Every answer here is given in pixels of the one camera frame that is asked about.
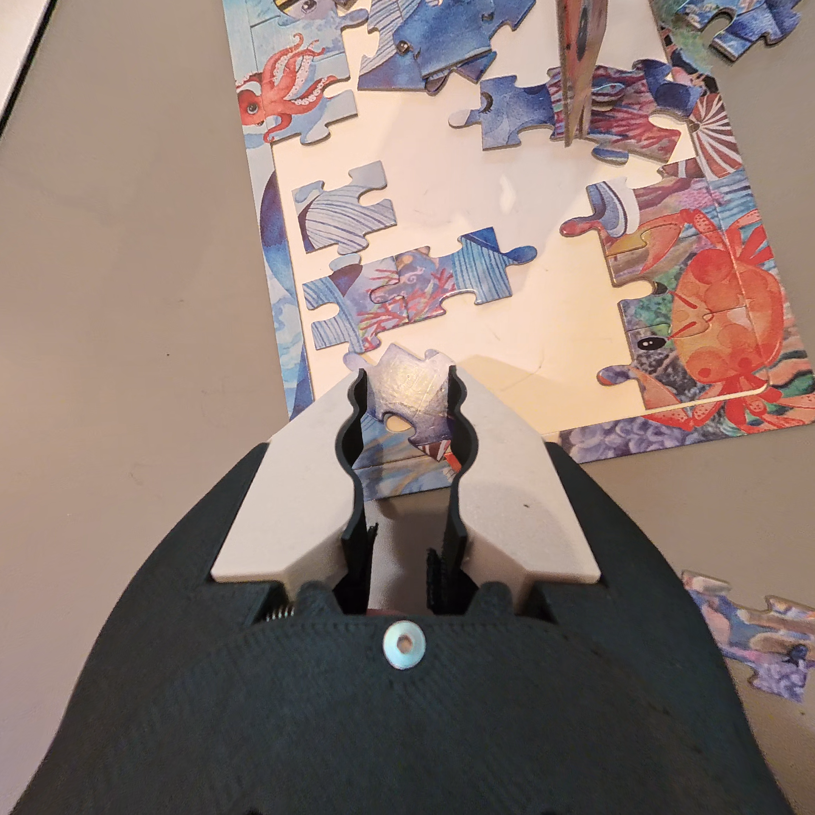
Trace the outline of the white stand base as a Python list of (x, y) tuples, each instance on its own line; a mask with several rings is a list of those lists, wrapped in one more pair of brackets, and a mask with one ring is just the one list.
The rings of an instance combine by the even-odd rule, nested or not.
[(33, 63), (55, 1), (1, 1), (1, 129)]

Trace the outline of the dark blue whale puzzle piece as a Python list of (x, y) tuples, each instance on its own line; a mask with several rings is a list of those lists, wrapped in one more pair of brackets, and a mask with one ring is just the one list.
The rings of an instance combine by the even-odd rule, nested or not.
[(372, 57), (363, 56), (358, 90), (423, 90), (424, 80), (412, 52), (398, 51), (393, 34), (417, 8), (418, 1), (372, 1), (368, 32), (379, 40)]

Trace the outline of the grey blue red-striped puzzle piece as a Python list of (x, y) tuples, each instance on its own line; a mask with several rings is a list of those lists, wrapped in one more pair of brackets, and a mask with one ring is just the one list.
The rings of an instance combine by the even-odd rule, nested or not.
[(368, 414), (385, 424), (396, 416), (413, 428), (406, 437), (412, 451), (448, 465), (454, 474), (461, 464), (452, 452), (454, 420), (448, 407), (449, 372), (453, 360), (442, 352), (428, 350), (419, 358), (400, 346), (387, 347), (379, 361), (359, 357), (349, 368), (366, 371)]

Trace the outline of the red coral navy puzzle piece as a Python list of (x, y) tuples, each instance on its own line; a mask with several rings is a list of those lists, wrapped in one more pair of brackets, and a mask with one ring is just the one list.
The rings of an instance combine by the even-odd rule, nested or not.
[(629, 152), (666, 162), (680, 132), (655, 125), (650, 116), (669, 112), (689, 118), (703, 87), (672, 80), (672, 67), (639, 59), (632, 70), (598, 65), (593, 72), (593, 108), (589, 139), (598, 158), (624, 163)]

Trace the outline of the orange pufferfish puzzle piece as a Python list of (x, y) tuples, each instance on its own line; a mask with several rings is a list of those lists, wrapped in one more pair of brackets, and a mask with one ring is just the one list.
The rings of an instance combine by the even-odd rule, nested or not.
[(564, 143), (587, 137), (593, 72), (606, 32), (607, 1), (556, 1)]

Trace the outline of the pile of loose puzzle pieces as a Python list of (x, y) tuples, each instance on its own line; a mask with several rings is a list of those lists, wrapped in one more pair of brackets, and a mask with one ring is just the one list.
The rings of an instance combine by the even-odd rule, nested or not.
[(684, 1), (664, 2), (660, 15), (666, 25), (677, 24), (680, 32), (701, 33), (716, 17), (728, 17), (728, 25), (714, 36), (710, 47), (735, 62), (759, 40), (773, 46), (785, 39), (800, 22), (798, 1)]

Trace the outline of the blue whale eye puzzle piece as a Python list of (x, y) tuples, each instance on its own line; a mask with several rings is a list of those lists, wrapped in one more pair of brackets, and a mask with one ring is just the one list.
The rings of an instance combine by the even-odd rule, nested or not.
[(494, 60), (490, 30), (495, 18), (492, 1), (419, 2), (393, 32), (396, 51), (413, 54), (424, 89), (437, 94), (456, 70), (477, 82)]

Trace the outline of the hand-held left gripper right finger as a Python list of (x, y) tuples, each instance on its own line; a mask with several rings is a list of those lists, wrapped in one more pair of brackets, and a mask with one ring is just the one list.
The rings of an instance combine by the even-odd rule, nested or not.
[(477, 587), (501, 582), (516, 611), (537, 581), (601, 576), (544, 439), (466, 372), (450, 368), (450, 453), (459, 465), (440, 553), (427, 556), (427, 606), (466, 611)]

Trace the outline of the purple seahorse loose piece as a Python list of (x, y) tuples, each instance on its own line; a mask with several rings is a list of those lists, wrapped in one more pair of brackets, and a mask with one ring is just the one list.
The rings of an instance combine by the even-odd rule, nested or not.
[(767, 607), (754, 610), (731, 601), (724, 581), (691, 571), (681, 580), (722, 655), (750, 667), (757, 689), (802, 703), (814, 667), (813, 608), (768, 596)]

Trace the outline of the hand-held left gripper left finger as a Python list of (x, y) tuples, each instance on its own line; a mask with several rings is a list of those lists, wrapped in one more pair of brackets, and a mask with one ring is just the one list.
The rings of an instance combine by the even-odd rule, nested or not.
[(353, 463), (363, 450), (368, 381), (334, 385), (268, 443), (211, 570), (219, 582), (272, 580), (290, 598), (321, 581), (347, 614), (364, 615), (376, 527), (367, 528)]

